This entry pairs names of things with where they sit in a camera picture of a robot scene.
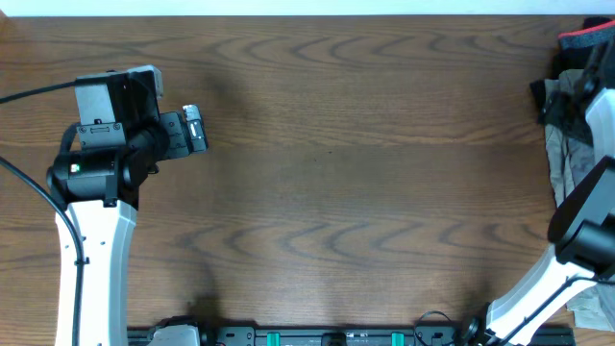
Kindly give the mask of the grey shorts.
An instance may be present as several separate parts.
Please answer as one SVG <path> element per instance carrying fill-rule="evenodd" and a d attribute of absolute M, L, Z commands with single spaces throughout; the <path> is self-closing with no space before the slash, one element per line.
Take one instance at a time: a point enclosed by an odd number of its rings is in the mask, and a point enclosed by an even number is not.
<path fill-rule="evenodd" d="M 568 197 L 595 166 L 593 147 L 565 136 L 553 125 L 545 127 L 549 178 L 556 205 Z"/>

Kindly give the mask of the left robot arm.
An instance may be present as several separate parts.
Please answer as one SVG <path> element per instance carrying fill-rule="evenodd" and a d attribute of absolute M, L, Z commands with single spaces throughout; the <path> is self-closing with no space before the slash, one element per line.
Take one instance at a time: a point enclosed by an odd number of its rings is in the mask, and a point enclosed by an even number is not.
<path fill-rule="evenodd" d="M 80 120 L 47 171 L 61 245 L 55 342 L 199 345 L 194 322 L 129 330 L 127 296 L 139 188 L 159 162 L 207 151 L 202 115 L 195 105 L 160 111 L 163 82 L 153 65 L 85 75 L 74 91 Z"/>

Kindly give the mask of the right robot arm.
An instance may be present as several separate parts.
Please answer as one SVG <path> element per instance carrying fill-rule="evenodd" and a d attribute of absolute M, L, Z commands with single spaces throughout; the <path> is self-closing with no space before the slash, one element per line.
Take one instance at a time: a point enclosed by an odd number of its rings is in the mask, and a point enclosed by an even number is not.
<path fill-rule="evenodd" d="M 570 93 L 557 93 L 544 113 L 560 112 L 590 137 L 595 165 L 555 211 L 540 260 L 504 296 L 455 336 L 456 345 L 572 345 L 569 328 L 546 321 L 614 274 L 614 42 L 594 46 Z"/>

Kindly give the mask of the dark garment red trim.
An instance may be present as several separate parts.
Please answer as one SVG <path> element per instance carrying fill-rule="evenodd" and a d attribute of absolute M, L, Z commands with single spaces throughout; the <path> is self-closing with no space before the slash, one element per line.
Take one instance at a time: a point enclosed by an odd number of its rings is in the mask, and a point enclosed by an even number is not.
<path fill-rule="evenodd" d="M 593 47 L 612 38 L 614 20 L 605 16 L 586 17 L 579 30 L 559 34 L 559 48 L 553 56 L 549 77 L 529 85 L 537 109 L 541 110 L 546 102 L 548 80 L 557 80 L 561 72 L 569 69 L 583 69 Z"/>

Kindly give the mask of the beige folded shorts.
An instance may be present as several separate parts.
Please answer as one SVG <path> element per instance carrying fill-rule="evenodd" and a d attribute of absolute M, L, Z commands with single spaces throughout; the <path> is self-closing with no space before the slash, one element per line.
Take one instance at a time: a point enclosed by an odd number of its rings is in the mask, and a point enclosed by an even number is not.
<path fill-rule="evenodd" d="M 587 206 L 608 207 L 614 203 L 614 93 L 599 93 L 599 106 L 591 111 L 590 134 L 597 137 L 597 146 L 590 147 L 565 135 L 555 125 L 545 127 L 546 149 L 554 198 L 564 202 L 578 189 L 583 178 L 589 179 L 589 189 L 595 196 L 587 197 Z M 598 226 L 586 221 L 588 231 L 606 237 L 596 255 L 603 262 L 597 265 L 597 277 L 602 282 L 587 288 L 567 303 L 580 328 L 601 331 L 614 330 L 614 227 Z"/>

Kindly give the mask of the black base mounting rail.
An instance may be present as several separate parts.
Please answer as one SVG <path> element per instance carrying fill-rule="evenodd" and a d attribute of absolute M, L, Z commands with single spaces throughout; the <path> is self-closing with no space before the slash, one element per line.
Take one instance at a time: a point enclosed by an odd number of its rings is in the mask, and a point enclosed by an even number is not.
<path fill-rule="evenodd" d="M 160 321 L 153 327 L 132 327 L 130 345 L 203 346 L 447 346 L 507 345 L 477 324 L 462 330 L 451 322 L 422 321 L 416 326 L 331 328 L 259 327 L 227 325 L 214 327 L 185 316 Z"/>

